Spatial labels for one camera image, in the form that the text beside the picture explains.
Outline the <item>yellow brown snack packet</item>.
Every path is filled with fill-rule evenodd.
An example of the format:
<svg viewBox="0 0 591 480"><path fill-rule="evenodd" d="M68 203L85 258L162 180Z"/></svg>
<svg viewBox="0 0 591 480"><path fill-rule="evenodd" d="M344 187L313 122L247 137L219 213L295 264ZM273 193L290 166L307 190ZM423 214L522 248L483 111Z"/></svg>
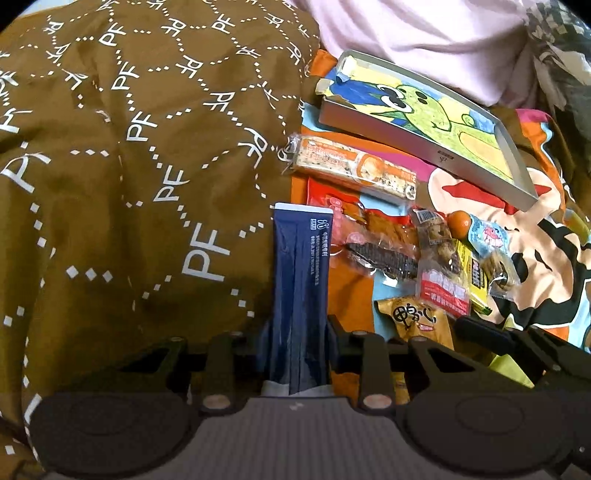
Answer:
<svg viewBox="0 0 591 480"><path fill-rule="evenodd" d="M412 296L377 300L375 305L394 323L401 340L421 336L454 350L451 326L444 310Z"/></svg>

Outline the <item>navy blue snack packet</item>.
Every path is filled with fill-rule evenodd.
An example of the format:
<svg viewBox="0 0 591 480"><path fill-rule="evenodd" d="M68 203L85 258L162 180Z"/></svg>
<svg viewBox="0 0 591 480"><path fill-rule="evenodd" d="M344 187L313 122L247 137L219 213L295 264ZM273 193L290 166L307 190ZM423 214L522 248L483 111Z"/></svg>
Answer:
<svg viewBox="0 0 591 480"><path fill-rule="evenodd" d="M325 335L334 212L277 203L273 208L273 319L263 329L263 395L332 394Z"/></svg>

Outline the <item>red white snack packet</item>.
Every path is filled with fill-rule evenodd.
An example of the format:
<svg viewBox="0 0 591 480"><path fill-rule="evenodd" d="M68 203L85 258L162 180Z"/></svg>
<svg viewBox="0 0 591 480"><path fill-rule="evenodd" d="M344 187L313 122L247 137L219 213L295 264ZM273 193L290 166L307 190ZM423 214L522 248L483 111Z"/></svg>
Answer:
<svg viewBox="0 0 591 480"><path fill-rule="evenodd" d="M444 310L454 319L470 313L470 291L466 276L463 272L451 273L435 260L419 261L416 293L420 300Z"/></svg>

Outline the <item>clear pack dark snack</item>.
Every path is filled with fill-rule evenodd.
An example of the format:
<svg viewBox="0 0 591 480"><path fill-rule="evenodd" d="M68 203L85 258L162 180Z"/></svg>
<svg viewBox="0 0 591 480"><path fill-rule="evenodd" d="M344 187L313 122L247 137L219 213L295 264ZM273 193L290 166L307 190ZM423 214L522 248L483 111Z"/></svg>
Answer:
<svg viewBox="0 0 591 480"><path fill-rule="evenodd" d="M332 234L331 255L368 275L381 272L390 279L407 281L417 277L420 248L414 234L392 237L358 229Z"/></svg>

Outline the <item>red orange snack packet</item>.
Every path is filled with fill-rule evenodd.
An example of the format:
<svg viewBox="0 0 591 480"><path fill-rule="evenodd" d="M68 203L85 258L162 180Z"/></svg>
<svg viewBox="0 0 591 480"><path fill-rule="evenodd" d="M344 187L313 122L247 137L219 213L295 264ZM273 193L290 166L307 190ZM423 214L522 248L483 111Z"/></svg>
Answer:
<svg viewBox="0 0 591 480"><path fill-rule="evenodd" d="M372 243L415 260L420 257L417 230L409 215L391 216L366 208L355 193L312 178L308 178L307 204L334 212L332 247Z"/></svg>

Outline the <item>clear pack brown nuts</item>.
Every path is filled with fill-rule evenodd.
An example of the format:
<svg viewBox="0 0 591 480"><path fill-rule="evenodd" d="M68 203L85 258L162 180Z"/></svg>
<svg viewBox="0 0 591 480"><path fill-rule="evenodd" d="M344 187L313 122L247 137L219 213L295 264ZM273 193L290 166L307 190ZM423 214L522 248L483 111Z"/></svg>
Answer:
<svg viewBox="0 0 591 480"><path fill-rule="evenodd" d="M501 249L492 250L482 261L481 267L488 280L491 296L512 299L521 285L512 259Z"/></svg>

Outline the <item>small orange fruit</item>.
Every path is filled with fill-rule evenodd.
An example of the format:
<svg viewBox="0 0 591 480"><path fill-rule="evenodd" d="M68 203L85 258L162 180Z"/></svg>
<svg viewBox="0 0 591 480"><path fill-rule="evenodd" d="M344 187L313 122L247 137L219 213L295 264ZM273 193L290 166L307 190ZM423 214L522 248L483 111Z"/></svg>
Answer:
<svg viewBox="0 0 591 480"><path fill-rule="evenodd" d="M464 241L470 232L472 217L469 213L458 210L447 215L447 224L452 237Z"/></svg>

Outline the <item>light blue sausage packet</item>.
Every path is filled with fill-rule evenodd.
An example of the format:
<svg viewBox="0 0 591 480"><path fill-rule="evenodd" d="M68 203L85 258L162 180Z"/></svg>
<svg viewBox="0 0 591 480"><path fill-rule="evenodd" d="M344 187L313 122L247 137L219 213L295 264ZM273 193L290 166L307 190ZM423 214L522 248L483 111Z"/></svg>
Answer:
<svg viewBox="0 0 591 480"><path fill-rule="evenodd" d="M481 220L474 215L470 215L470 220L467 241L481 258L487 257L495 250L508 253L509 237L502 226L496 222Z"/></svg>

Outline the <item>colourful cartoon blanket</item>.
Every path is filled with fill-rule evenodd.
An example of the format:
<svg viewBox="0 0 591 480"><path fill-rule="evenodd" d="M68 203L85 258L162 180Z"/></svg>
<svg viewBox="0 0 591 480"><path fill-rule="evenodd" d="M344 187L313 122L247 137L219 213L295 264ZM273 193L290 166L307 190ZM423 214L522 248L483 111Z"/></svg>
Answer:
<svg viewBox="0 0 591 480"><path fill-rule="evenodd" d="M444 170L398 153L393 147L358 139L332 130L321 131L320 101L305 105L301 131L339 140L363 150L383 154L402 165L407 161L418 174L420 207L441 213L465 210L481 220L492 220L509 230L510 248L522 285L513 303L498 307L483 317L510 327L537 327L577 347L590 346L590 233L579 236L582 226L590 229L590 190L583 192L581 210L565 193L562 163L570 165L571 154L562 132L546 112L494 106L490 110L512 136L537 189L538 201L527 212L516 210L489 192ZM348 331L367 330L389 339L397 333L389 317L381 317L374 301L411 295L412 289L385 285L382 276L353 271L340 255L332 258L329 273L329 314L338 317Z"/></svg>

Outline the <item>orange rice cracker pack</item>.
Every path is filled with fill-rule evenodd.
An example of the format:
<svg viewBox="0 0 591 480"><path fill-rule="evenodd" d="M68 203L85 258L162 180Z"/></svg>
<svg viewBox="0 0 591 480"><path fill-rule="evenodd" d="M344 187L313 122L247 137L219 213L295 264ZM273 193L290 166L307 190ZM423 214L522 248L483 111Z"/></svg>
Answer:
<svg viewBox="0 0 591 480"><path fill-rule="evenodd" d="M390 201L414 202L417 174L388 160L315 135L291 135L286 161L301 172L356 192Z"/></svg>

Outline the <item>grey cartoon tray box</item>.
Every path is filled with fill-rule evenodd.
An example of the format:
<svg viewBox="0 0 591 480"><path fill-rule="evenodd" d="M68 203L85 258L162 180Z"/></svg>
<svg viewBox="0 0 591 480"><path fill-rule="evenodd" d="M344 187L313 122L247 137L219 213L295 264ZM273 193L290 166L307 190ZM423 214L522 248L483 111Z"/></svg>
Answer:
<svg viewBox="0 0 591 480"><path fill-rule="evenodd" d="M318 120L394 147L529 210L538 199L508 130L492 113L421 74L355 50L318 80Z"/></svg>

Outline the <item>brown patterned quilt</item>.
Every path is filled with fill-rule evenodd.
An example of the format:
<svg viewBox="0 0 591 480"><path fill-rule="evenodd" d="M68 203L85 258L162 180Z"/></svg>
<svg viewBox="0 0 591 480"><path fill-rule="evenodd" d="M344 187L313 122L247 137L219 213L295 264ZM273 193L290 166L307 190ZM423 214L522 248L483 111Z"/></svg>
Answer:
<svg viewBox="0 0 591 480"><path fill-rule="evenodd" d="M279 160L314 93L284 1L77 1L1 34L1 475L73 379L273 310Z"/></svg>

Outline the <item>pink bed sheet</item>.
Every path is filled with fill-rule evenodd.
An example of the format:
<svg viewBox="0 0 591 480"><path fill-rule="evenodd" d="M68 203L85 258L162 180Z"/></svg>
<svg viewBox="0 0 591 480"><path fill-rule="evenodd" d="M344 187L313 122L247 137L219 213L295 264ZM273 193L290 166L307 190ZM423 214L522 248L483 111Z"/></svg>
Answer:
<svg viewBox="0 0 591 480"><path fill-rule="evenodd" d="M358 50L491 107L532 108L538 80L527 1L297 1L334 56Z"/></svg>

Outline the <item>black white patterned cloth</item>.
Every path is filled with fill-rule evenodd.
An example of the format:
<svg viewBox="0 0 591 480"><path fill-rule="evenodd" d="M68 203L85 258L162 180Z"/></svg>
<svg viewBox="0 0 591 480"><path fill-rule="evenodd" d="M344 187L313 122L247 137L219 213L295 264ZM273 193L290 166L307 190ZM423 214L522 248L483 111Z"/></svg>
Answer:
<svg viewBox="0 0 591 480"><path fill-rule="evenodd" d="M525 25L538 81L554 113L590 140L590 27L563 1L527 1Z"/></svg>

